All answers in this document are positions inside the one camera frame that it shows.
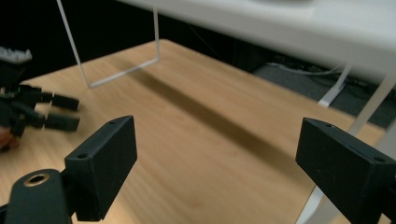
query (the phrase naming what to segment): white desk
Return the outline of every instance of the white desk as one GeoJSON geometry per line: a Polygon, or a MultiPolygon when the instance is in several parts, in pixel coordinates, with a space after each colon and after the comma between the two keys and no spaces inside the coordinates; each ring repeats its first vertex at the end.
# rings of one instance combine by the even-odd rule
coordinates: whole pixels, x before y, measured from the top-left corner
{"type": "Polygon", "coordinates": [[[121,0],[317,63],[395,74],[393,0],[121,0]]]}

